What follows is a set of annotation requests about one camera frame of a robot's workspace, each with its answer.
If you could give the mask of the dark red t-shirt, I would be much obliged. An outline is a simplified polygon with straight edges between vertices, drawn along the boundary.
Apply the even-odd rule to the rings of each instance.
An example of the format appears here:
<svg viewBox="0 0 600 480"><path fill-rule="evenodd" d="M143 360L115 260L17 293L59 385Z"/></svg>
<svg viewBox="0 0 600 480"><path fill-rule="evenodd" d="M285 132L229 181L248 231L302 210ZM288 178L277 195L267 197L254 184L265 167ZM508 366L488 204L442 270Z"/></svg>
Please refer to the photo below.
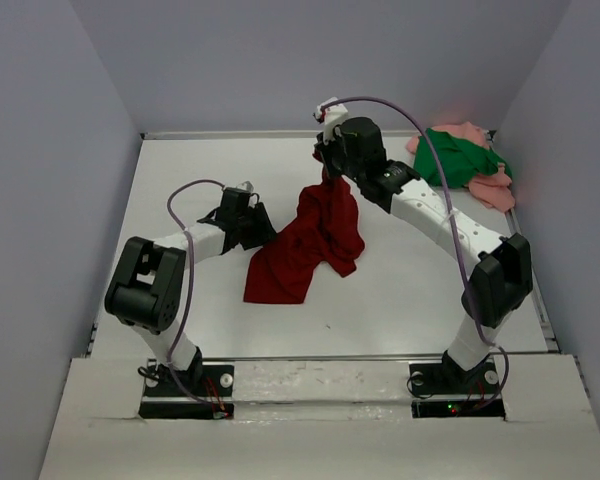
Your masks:
<svg viewBox="0 0 600 480"><path fill-rule="evenodd" d="M296 217L252 256L243 301L302 304L323 262L341 277L352 274L365 249L358 222L358 204L344 179L323 176L305 187Z"/></svg>

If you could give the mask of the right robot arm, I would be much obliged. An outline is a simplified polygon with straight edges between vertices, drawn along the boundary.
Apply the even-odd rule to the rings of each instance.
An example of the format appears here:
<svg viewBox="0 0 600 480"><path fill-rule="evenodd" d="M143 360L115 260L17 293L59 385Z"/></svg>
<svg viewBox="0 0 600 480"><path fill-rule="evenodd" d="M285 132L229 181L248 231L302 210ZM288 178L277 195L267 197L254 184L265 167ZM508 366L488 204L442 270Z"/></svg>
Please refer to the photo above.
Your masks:
<svg viewBox="0 0 600 480"><path fill-rule="evenodd" d="M478 224L413 168L389 159L371 119L319 113L316 120L322 130L314 155L328 175L350 179L367 201L415 227L458 262L466 283L464 318L434 377L450 386L473 380L502 326L533 290L529 242Z"/></svg>

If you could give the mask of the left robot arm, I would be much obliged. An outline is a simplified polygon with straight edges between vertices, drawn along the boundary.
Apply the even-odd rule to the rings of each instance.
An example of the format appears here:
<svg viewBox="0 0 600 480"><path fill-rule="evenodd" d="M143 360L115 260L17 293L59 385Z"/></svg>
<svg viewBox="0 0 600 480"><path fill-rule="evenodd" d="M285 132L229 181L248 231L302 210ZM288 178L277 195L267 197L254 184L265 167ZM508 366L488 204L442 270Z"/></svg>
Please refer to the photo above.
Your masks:
<svg viewBox="0 0 600 480"><path fill-rule="evenodd" d="M136 332L154 354L157 367L145 374L156 382L167 378L188 390L203 376L202 352L184 332L195 266L236 246L250 250L276 237L251 183L221 189L219 205L191 226L175 214L175 196L170 195L167 212L180 231L154 240L129 238L104 299L105 311Z"/></svg>

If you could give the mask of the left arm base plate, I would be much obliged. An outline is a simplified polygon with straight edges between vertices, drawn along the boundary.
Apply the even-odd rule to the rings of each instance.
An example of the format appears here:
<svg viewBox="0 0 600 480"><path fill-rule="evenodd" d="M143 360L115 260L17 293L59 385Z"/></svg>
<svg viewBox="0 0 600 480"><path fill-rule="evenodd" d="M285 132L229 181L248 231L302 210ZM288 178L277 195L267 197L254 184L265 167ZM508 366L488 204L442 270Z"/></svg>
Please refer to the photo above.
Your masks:
<svg viewBox="0 0 600 480"><path fill-rule="evenodd" d="M235 367L228 363L204 364L193 381L184 372L174 380L168 368L149 362L137 369L143 378L138 415L147 420L229 420L234 416Z"/></svg>

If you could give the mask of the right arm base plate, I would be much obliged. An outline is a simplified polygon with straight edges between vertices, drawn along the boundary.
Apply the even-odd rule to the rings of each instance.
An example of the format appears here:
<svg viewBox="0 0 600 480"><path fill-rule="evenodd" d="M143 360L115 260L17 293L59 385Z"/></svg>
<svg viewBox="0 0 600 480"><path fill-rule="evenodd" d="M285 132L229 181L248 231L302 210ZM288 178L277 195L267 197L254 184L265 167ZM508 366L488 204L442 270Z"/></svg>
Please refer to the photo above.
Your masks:
<svg viewBox="0 0 600 480"><path fill-rule="evenodd" d="M468 379L447 373L440 362L410 364L406 387L415 419L506 416L492 360L479 366Z"/></svg>

